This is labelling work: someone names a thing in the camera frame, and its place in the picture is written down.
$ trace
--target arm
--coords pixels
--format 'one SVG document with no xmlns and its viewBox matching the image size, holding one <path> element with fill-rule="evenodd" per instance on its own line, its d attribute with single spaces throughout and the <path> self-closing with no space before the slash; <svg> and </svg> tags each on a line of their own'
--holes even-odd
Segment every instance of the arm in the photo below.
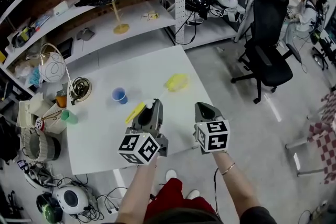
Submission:
<svg viewBox="0 0 336 224">
<path fill-rule="evenodd" d="M 140 166 L 122 199 L 116 222 L 142 224 L 151 193 L 157 156 L 148 166 Z"/>
<path fill-rule="evenodd" d="M 213 153 L 213 155 L 221 174 L 234 163 L 231 157 L 225 152 Z M 239 218 L 247 209 L 260 206 L 252 185 L 236 165 L 223 176 L 223 179 Z"/>
</svg>

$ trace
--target desk lamp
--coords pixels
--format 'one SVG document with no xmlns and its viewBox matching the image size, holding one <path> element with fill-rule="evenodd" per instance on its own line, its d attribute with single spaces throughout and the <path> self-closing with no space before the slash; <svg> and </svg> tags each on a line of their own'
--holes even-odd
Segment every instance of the desk lamp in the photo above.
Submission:
<svg viewBox="0 0 336 224">
<path fill-rule="evenodd" d="M 47 51 L 46 49 L 48 46 L 52 47 L 56 52 Z M 76 100 L 79 102 L 84 101 L 90 95 L 92 89 L 90 81 L 86 78 L 77 78 L 74 81 L 71 80 L 65 60 L 56 46 L 51 43 L 43 44 L 39 57 L 40 64 L 38 70 L 40 79 L 51 83 L 57 82 L 63 77 L 66 71 L 70 82 L 69 94 L 72 98 L 72 105 L 75 104 Z"/>
</svg>

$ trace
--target white table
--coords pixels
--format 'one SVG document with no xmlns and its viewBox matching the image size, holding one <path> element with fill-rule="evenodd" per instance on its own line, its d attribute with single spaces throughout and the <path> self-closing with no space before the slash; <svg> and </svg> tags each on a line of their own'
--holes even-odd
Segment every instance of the white table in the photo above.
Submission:
<svg viewBox="0 0 336 224">
<path fill-rule="evenodd" d="M 70 98 L 67 102 L 68 109 L 78 117 L 78 124 L 67 126 L 72 173 L 131 166 L 117 152 L 127 128 L 125 119 L 141 101 L 158 98 L 164 91 L 164 83 L 174 73 L 187 73 L 190 83 L 185 89 L 168 92 L 160 99 L 161 133 L 169 140 L 169 155 L 196 146 L 192 136 L 195 103 L 212 103 L 183 48 L 174 46 L 82 75 L 92 83 L 91 95 L 74 106 Z M 126 90 L 127 104 L 112 100 L 112 91 L 117 87 Z"/>
</svg>

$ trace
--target chair armrest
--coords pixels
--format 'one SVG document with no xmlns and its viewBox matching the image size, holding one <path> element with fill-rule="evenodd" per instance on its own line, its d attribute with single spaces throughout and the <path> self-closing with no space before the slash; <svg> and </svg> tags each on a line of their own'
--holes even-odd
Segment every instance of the chair armrest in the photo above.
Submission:
<svg viewBox="0 0 336 224">
<path fill-rule="evenodd" d="M 299 63 L 302 63 L 300 53 L 293 48 L 291 44 L 286 44 L 289 51 L 283 55 L 285 59 L 287 59 L 289 56 L 294 55 L 294 57 L 298 60 Z"/>
<path fill-rule="evenodd" d="M 267 65 L 267 66 L 271 66 L 272 63 L 268 59 L 268 57 L 266 56 L 266 54 L 264 53 L 264 51 L 262 50 L 262 48 L 259 45 L 256 45 L 255 49 L 256 49 L 256 53 L 261 58 L 261 60 L 264 62 L 264 64 Z"/>
</svg>

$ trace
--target bracelet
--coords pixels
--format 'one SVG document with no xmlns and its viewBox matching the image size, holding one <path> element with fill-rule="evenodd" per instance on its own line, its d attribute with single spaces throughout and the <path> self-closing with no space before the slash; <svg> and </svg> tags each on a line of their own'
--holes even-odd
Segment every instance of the bracelet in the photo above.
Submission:
<svg viewBox="0 0 336 224">
<path fill-rule="evenodd" d="M 231 165 L 224 173 L 222 173 L 222 176 L 225 176 L 226 175 L 226 173 L 228 172 L 228 171 L 230 171 L 231 169 L 232 169 L 232 167 L 234 167 L 236 165 L 236 163 L 233 163 L 233 165 Z"/>
</svg>

